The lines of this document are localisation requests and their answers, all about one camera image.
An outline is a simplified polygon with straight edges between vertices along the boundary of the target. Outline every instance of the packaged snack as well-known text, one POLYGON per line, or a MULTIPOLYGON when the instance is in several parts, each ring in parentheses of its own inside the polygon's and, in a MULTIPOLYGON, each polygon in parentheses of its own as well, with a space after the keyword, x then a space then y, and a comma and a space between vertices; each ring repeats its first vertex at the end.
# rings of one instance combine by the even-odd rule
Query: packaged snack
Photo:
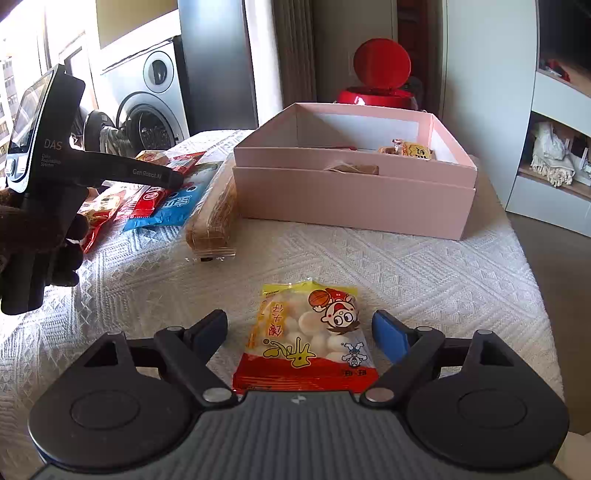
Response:
POLYGON ((356 288, 265 285, 233 388, 349 390, 378 379, 359 328, 356 288))
POLYGON ((119 208, 119 210, 117 210, 117 213, 115 214, 115 222, 129 219, 131 214, 134 212, 135 206, 137 205, 139 199, 142 198, 142 195, 146 193, 149 188, 150 187, 148 185, 141 186, 135 195, 132 195, 126 201, 124 201, 123 205, 119 208))
POLYGON ((96 242, 101 227, 117 212, 119 207, 130 199, 141 187, 135 183, 115 183, 106 189, 97 198, 90 202, 84 202, 78 213, 88 219, 89 230, 81 246, 87 254, 96 242))
POLYGON ((229 245, 232 224, 238 217, 232 174, 234 165, 234 155, 230 154, 212 180, 203 205, 191 215, 185 226, 187 243, 198 257, 219 258, 236 254, 229 245))
POLYGON ((168 165, 170 162, 166 150, 142 150, 135 156, 135 159, 162 166, 168 165))
POLYGON ((168 195, 166 200, 156 208, 152 216, 147 218, 131 217, 127 220, 123 231, 127 232, 134 228, 149 225, 184 225, 191 214, 202 205, 200 200, 202 200, 207 187, 221 164, 222 162, 211 162, 193 166, 179 191, 168 195))
MULTIPOLYGON (((199 152, 172 157, 166 166, 184 175, 199 161, 204 153, 205 152, 199 152)), ((135 204, 134 211, 129 217, 149 217, 156 211, 160 202, 162 202, 162 200, 164 200, 170 193, 170 190, 163 189, 162 187, 148 188, 135 204)))
POLYGON ((404 157, 424 158, 425 160, 431 159, 431 151, 427 147, 412 142, 405 142, 404 140, 392 140, 392 142, 394 143, 393 147, 380 147, 378 152, 403 155, 404 157))

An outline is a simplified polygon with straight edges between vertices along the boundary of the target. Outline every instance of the red lid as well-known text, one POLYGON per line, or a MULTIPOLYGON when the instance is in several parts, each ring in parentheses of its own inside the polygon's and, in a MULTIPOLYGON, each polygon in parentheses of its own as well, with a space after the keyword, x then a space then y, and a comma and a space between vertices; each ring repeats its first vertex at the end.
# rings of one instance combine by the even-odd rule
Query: red lid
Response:
POLYGON ((369 87, 400 88, 410 76, 410 57, 401 44, 389 38, 372 38, 353 57, 359 80, 369 87))

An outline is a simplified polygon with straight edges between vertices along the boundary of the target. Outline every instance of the device screen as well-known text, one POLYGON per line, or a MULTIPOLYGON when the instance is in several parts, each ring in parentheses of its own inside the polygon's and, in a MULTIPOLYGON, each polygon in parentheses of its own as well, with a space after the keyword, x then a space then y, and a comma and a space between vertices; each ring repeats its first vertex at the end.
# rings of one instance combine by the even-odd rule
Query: device screen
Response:
POLYGON ((29 150, 35 123, 41 111, 47 87, 51 82, 52 73, 53 71, 47 72, 35 85, 29 87, 22 96, 10 138, 9 154, 25 153, 29 150))

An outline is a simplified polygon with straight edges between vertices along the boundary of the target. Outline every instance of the wall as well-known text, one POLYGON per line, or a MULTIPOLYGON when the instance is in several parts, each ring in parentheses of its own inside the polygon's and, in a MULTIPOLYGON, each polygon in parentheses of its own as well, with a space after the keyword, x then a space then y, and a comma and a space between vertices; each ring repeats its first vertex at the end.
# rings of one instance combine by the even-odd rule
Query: wall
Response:
POLYGON ((177 0, 96 0, 100 47, 177 8, 177 0))
POLYGON ((360 82, 353 70, 355 50, 370 38, 398 38, 397 0, 313 0, 316 92, 334 102, 360 82))

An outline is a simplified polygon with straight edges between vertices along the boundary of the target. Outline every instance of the handheld device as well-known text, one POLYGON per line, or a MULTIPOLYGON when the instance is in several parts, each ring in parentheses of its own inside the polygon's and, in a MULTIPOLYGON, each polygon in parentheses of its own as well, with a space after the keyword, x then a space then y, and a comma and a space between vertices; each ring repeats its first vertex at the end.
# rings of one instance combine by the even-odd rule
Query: handheld device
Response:
MULTIPOLYGON (((68 75, 61 64, 37 80, 22 96, 6 156, 8 187, 24 194, 21 209, 56 216, 64 236, 86 199, 87 187, 105 180, 171 190, 183 184, 183 176, 170 168, 72 149, 70 131, 84 89, 85 83, 68 75)), ((54 257, 55 252, 11 255, 2 273, 3 313, 24 313, 43 304, 54 257)))
POLYGON ((471 339, 410 329, 384 310, 376 344, 394 362, 347 391, 248 391, 206 366, 228 319, 211 312, 153 338, 100 337, 40 397, 35 480, 566 480, 552 466, 565 405, 490 330, 471 339), (443 367, 461 370, 440 378, 443 367), (161 380, 137 367, 156 367, 161 380))

